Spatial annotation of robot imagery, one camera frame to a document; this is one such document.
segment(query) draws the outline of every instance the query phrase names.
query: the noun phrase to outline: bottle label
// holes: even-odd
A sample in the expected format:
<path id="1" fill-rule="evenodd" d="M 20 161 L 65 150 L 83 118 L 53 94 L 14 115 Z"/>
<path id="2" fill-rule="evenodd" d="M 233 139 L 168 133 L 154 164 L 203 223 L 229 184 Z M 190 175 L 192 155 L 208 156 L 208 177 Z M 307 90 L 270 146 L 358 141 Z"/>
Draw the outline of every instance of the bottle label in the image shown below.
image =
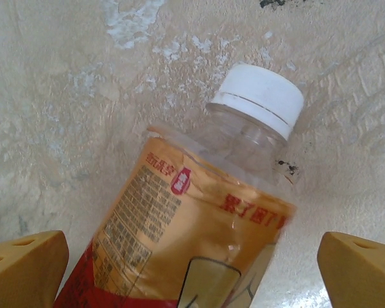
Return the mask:
<path id="1" fill-rule="evenodd" d="M 150 138 L 55 307 L 249 307 L 294 210 Z"/>

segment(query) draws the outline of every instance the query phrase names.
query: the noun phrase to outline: bottle neck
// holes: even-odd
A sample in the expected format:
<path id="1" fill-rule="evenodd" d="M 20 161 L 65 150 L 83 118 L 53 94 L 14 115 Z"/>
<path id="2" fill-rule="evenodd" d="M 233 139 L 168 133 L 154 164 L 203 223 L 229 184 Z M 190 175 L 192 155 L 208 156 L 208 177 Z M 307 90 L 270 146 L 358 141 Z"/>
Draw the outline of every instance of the bottle neck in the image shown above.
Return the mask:
<path id="1" fill-rule="evenodd" d="M 269 126 L 230 107 L 208 104 L 207 110 L 213 123 L 222 127 L 227 134 L 261 147 L 266 156 L 270 156 L 270 160 L 275 159 L 276 154 L 287 144 L 287 141 Z"/>

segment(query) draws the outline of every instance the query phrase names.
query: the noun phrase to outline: wall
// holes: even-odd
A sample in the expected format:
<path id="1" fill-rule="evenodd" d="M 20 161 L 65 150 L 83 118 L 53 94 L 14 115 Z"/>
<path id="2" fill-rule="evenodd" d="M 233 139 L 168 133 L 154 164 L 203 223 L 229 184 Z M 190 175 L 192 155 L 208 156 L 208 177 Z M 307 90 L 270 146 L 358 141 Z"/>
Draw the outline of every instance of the wall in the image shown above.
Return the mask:
<path id="1" fill-rule="evenodd" d="M 0 0 L 0 241 L 62 229 L 69 273 L 157 119 L 199 125 L 228 69 L 306 107 L 280 159 L 299 211 L 254 307 L 330 307 L 328 230 L 385 243 L 385 0 Z"/>

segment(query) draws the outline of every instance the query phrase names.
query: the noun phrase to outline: white bottle cap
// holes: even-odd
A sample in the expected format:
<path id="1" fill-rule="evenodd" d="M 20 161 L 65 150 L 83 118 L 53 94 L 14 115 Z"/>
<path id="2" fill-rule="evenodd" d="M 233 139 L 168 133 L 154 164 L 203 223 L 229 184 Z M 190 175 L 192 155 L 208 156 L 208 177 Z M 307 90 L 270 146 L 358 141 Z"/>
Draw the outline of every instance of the white bottle cap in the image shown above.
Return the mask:
<path id="1" fill-rule="evenodd" d="M 285 140 L 304 106 L 301 91 L 281 75 L 258 66 L 233 67 L 211 101 L 269 126 Z"/>

